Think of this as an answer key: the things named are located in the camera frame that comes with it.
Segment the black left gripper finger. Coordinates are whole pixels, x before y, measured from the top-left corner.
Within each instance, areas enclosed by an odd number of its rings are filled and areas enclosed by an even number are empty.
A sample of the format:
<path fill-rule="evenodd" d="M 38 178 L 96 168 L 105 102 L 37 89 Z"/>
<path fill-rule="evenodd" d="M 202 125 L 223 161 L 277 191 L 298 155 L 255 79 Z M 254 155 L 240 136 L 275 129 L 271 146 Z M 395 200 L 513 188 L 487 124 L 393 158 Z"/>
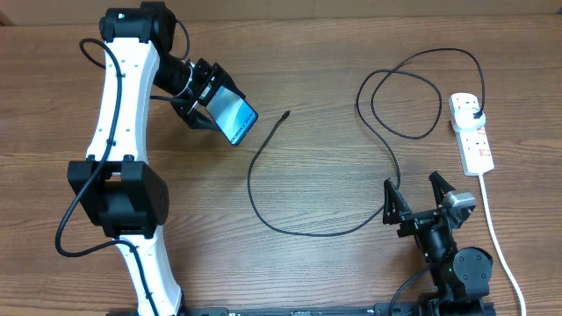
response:
<path fill-rule="evenodd" d="M 219 73 L 219 78 L 220 78 L 219 83 L 220 83 L 221 87 L 227 88 L 228 90 L 232 91 L 235 95 L 237 95 L 241 99 L 246 98 L 245 94 L 241 90 L 238 89 L 238 87 L 234 83 L 234 80 L 232 79 L 230 74 L 228 74 L 228 72 L 223 67 L 218 65 L 217 71 Z"/>
<path fill-rule="evenodd" d="M 218 125 L 199 110 L 192 110 L 186 115 L 186 123 L 190 129 L 219 131 Z"/>

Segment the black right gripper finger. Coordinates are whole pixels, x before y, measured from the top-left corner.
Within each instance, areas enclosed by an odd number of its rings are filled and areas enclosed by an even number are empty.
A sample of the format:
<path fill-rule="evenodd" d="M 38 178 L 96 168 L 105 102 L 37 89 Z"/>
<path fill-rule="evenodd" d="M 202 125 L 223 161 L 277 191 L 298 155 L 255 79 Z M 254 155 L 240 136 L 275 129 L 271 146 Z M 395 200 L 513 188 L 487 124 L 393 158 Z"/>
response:
<path fill-rule="evenodd" d="M 429 175 L 429 180 L 432 185 L 436 205 L 443 204 L 444 197 L 447 193 L 454 191 L 455 188 L 450 185 L 437 171 Z"/>
<path fill-rule="evenodd" d="M 404 219 L 412 211 L 399 189 L 390 179 L 384 181 L 385 203 L 383 219 Z"/>

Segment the blue Samsung Galaxy smartphone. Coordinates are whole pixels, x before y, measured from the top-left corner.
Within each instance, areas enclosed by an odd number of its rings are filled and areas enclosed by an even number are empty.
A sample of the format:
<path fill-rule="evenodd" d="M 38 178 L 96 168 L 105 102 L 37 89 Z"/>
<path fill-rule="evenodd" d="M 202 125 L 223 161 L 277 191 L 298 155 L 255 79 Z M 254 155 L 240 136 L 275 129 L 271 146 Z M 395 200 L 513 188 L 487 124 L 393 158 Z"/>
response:
<path fill-rule="evenodd" d="M 238 146 L 258 120 L 257 112 L 242 97 L 222 86 L 206 106 L 218 128 Z"/>

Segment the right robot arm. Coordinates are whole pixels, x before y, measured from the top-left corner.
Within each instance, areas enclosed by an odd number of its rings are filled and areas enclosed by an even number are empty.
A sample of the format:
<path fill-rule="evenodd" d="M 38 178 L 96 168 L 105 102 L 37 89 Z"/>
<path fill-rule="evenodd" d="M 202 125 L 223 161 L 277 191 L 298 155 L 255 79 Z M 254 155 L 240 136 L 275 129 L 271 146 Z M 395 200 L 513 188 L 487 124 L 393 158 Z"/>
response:
<path fill-rule="evenodd" d="M 377 315 L 495 315 L 494 304 L 486 303 L 492 276 L 493 257 L 484 249 L 459 249 L 453 231 L 472 215 L 476 200 L 469 191 L 456 190 L 438 172 L 429 175 L 436 207 L 413 212 L 391 180 L 384 181 L 383 223 L 397 225 L 400 238 L 412 236 L 426 266 L 411 276 L 387 304 L 377 303 Z M 429 273 L 435 290 L 423 293 L 416 302 L 399 303 L 401 293 Z"/>

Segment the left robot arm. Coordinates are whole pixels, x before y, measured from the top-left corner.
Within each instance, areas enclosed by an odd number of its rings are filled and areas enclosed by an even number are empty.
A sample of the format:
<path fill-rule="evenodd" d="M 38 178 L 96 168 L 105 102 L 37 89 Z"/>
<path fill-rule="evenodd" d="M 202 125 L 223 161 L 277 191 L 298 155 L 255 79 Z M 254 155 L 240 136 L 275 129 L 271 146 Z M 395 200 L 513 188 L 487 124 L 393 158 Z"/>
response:
<path fill-rule="evenodd" d="M 224 68 L 171 53 L 178 25 L 162 2 L 111 8 L 100 19 L 104 87 L 96 131 L 84 159 L 72 161 L 67 172 L 73 206 L 81 206 L 103 229 L 107 245 L 123 255 L 139 315 L 188 312 L 163 239 L 168 186 L 148 163 L 152 89 L 162 90 L 162 100 L 190 128 L 218 131 L 232 145 L 258 119 Z"/>

